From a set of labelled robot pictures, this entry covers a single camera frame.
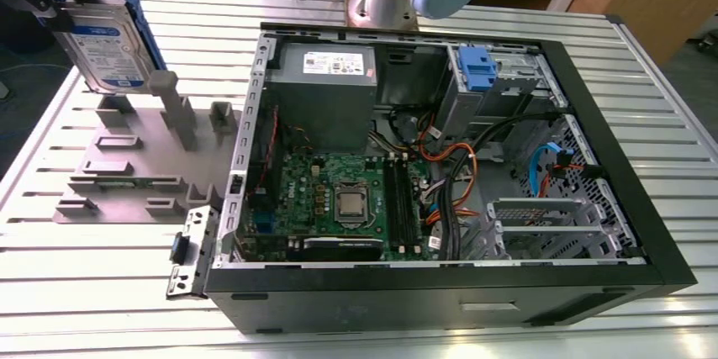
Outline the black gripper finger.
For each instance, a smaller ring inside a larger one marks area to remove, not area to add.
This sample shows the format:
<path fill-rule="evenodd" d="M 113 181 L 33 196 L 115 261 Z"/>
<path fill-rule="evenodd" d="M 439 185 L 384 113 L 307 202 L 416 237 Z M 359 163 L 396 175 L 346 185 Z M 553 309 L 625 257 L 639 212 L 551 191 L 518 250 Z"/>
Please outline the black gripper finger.
<path fill-rule="evenodd" d="M 69 33 L 73 30 L 72 17 L 57 3 L 48 3 L 45 10 L 36 10 L 32 14 L 53 33 Z"/>

